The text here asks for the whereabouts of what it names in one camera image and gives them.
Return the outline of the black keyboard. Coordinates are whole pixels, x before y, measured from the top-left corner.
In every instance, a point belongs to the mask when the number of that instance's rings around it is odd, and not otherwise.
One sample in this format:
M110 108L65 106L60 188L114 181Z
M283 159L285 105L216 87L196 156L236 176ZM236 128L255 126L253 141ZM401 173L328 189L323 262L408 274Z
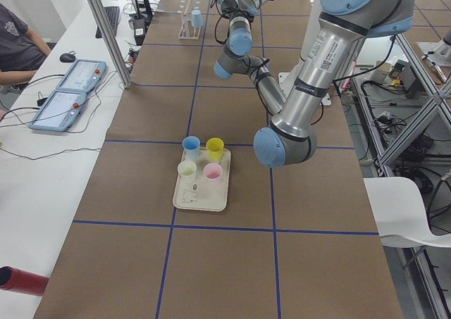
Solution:
M106 6L104 7L104 11L109 25L111 26L113 36L116 36L121 16L120 8L118 6Z

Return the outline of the upper teach pendant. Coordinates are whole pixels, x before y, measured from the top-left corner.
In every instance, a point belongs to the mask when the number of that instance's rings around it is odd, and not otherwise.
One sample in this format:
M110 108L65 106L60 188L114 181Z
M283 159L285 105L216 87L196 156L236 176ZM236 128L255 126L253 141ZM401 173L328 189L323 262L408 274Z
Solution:
M56 88L89 93L99 83L106 69L105 61L76 59Z

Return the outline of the aluminium frame post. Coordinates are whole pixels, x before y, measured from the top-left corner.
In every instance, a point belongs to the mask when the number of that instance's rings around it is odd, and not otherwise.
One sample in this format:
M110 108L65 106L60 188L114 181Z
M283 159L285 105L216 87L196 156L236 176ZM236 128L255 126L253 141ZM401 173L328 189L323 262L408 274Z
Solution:
M95 22L98 25L101 35L106 44L106 48L109 51L110 57L116 70L121 78L121 82L125 89L129 88L131 85L130 73L125 66L125 61L123 60L122 53L119 49L119 45L116 41L116 36L113 33L109 20L106 16L104 6L101 0L87 0L89 7L91 8L92 15L94 16Z

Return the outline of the black computer mouse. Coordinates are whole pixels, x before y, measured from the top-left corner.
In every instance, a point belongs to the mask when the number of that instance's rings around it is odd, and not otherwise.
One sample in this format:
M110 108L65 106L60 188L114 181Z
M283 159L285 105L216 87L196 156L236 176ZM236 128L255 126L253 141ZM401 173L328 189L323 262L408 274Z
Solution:
M63 53L60 55L59 60L62 63L73 63L76 60L76 55L70 53Z

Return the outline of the pink plastic cup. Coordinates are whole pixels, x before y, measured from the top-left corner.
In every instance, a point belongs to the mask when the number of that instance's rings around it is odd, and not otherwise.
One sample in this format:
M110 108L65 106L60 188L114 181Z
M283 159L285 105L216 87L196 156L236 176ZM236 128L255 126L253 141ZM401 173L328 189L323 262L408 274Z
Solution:
M219 163L208 163L204 166L203 175L210 184L219 184L222 179L223 169Z

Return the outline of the light blue plastic cup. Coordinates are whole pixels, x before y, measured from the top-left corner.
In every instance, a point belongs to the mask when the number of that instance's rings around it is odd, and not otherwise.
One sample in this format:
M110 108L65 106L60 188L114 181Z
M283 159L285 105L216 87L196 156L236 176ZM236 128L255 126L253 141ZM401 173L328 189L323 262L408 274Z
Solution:
M204 24L202 12L196 8L191 11L191 23L193 28L201 28Z

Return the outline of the white chair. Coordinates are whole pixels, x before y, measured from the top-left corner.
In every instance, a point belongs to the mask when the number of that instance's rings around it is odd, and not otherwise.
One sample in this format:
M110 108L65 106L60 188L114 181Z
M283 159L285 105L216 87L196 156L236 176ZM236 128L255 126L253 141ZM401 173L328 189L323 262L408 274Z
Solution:
M426 209L417 185L405 177L365 178L373 216L383 246L450 247L450 235L435 235L428 227Z

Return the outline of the seated person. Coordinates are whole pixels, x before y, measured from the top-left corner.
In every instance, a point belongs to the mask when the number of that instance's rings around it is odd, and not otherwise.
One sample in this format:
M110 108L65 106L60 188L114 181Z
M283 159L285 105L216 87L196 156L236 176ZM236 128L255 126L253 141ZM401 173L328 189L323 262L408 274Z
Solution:
M2 4L1 86L24 89L50 53L40 35Z

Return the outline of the cream plastic tray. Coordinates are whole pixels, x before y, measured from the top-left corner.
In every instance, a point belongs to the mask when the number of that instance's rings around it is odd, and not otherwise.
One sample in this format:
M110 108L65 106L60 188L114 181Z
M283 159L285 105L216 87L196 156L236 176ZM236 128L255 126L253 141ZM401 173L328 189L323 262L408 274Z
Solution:
M200 155L193 160L197 165L196 178L187 183L180 175L177 178L173 205L178 209L219 212L226 208L228 199L228 183L230 174L231 152L223 150L218 164L223 173L218 182L210 182L203 173L204 166L211 163L206 147L200 148Z

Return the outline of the red cylinder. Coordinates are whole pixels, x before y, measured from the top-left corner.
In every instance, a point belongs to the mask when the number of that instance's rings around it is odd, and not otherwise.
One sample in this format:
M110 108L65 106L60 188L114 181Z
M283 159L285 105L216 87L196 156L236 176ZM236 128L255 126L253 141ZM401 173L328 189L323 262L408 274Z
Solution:
M1 290L42 296L49 278L28 271L13 268L11 266L1 267Z

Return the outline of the yellow plastic cup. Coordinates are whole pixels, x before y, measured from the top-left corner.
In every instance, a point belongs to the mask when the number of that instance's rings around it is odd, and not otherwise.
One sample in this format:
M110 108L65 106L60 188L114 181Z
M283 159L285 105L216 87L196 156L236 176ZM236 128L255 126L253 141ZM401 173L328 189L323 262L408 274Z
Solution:
M213 161L219 161L223 155L224 142L221 138L212 137L206 142L206 149Z

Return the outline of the lower teach pendant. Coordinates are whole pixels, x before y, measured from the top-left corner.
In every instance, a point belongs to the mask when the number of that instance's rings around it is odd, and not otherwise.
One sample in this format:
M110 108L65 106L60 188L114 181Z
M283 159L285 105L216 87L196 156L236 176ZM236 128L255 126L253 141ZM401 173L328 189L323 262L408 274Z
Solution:
M28 127L32 130L65 132L87 103L87 94L56 89L39 108Z

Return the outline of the teach pendant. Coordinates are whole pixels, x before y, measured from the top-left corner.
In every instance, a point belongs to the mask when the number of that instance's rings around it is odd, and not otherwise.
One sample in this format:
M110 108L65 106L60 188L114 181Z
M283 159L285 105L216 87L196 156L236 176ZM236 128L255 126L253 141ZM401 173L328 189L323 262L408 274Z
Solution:
M87 103L87 94L56 89L39 108L28 127L32 130L65 132Z
M105 61L76 59L56 88L89 93L99 83L106 69Z

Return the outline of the pale green plastic cup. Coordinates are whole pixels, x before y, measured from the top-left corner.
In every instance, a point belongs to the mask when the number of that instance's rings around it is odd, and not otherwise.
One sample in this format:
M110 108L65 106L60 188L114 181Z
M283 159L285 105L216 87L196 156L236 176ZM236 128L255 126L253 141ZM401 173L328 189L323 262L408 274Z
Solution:
M194 161L181 161L178 164L177 171L183 182L193 183L196 180L197 165Z

